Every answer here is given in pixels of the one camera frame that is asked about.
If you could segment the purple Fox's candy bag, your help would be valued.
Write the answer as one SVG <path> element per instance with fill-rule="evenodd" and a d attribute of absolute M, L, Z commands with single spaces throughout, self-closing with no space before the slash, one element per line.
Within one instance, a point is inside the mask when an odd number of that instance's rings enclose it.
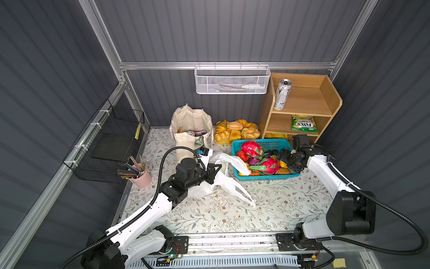
<path fill-rule="evenodd" d="M 194 132 L 195 137 L 204 136 L 205 134 L 207 134 L 207 131 L 205 131 L 205 130 Z"/>

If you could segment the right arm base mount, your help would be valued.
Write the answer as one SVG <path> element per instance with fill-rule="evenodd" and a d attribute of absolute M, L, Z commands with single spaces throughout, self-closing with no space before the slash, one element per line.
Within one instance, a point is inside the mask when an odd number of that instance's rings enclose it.
<path fill-rule="evenodd" d="M 275 240 L 279 251 L 309 251 L 315 250 L 314 239 L 301 238 L 294 233 L 277 233 Z"/>

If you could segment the white plastic grocery bag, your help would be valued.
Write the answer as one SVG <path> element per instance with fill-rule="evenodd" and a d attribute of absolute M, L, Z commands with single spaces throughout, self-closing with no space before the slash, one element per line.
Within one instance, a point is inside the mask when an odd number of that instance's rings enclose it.
<path fill-rule="evenodd" d="M 231 156 L 224 152 L 209 151 L 210 156 L 201 156 L 201 160 L 205 165 L 220 164 L 221 169 L 217 172 L 213 184 L 203 182 L 199 186 L 192 187 L 188 190 L 188 197 L 202 198 L 212 194 L 217 187 L 221 187 L 225 192 L 237 197 L 238 199 L 246 202 L 252 207 L 256 207 L 256 202 L 252 199 L 251 195 L 246 189 L 233 177 L 229 176 L 228 167 L 233 166 L 239 172 L 249 176 L 251 172 L 248 170 L 246 163 L 238 156 Z"/>

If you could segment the cream canvas tote bag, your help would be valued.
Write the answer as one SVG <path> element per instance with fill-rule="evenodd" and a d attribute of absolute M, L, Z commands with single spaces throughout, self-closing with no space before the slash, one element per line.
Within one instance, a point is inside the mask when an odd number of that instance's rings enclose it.
<path fill-rule="evenodd" d="M 203 109 L 193 109 L 188 104 L 174 112 L 170 133 L 176 146 L 184 146 L 193 150 L 204 146 L 210 148 L 213 142 L 212 118 Z M 195 137 L 195 131 L 207 131 L 204 136 Z"/>

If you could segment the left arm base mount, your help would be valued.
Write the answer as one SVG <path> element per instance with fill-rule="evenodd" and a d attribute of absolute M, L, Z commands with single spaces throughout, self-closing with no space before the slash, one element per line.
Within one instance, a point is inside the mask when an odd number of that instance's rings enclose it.
<path fill-rule="evenodd" d="M 174 236 L 172 240 L 167 240 L 165 245 L 157 252 L 157 254 L 163 255 L 180 255 L 187 254 L 189 247 L 188 236 Z"/>

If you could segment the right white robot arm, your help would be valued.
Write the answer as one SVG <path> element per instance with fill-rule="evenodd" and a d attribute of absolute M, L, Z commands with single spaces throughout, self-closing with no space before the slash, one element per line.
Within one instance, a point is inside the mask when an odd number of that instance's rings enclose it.
<path fill-rule="evenodd" d="M 429 245 L 425 232 L 410 218 L 375 198 L 370 191 L 363 191 L 333 164 L 334 155 L 325 147 L 311 143 L 307 135 L 295 135 L 293 145 L 274 151 L 278 161 L 286 164 L 293 173 L 308 168 L 326 187 L 332 196 L 332 203 L 326 217 L 317 221 L 296 225 L 288 240 L 297 250 L 304 251 L 310 245 L 322 241 L 342 241 L 372 251 L 396 256 L 413 256 L 423 253 Z M 385 249 L 348 239 L 350 235 L 372 234 L 376 224 L 376 208 L 397 216 L 421 239 L 420 245 L 410 250 Z"/>

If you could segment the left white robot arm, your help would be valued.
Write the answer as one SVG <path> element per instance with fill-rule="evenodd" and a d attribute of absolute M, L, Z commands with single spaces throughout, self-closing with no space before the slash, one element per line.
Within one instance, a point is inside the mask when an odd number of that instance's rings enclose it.
<path fill-rule="evenodd" d="M 141 251 L 132 250 L 134 241 L 157 219 L 183 202 L 189 195 L 189 189 L 203 182 L 213 184 L 222 167 L 209 162 L 212 149 L 182 149 L 191 152 L 193 157 L 181 160 L 175 174 L 166 182 L 161 181 L 162 174 L 159 174 L 156 192 L 150 202 L 123 222 L 92 233 L 85 248 L 72 255 L 61 267 L 64 269 L 80 258 L 84 269 L 124 269 L 133 262 L 133 254 L 140 256 Z"/>

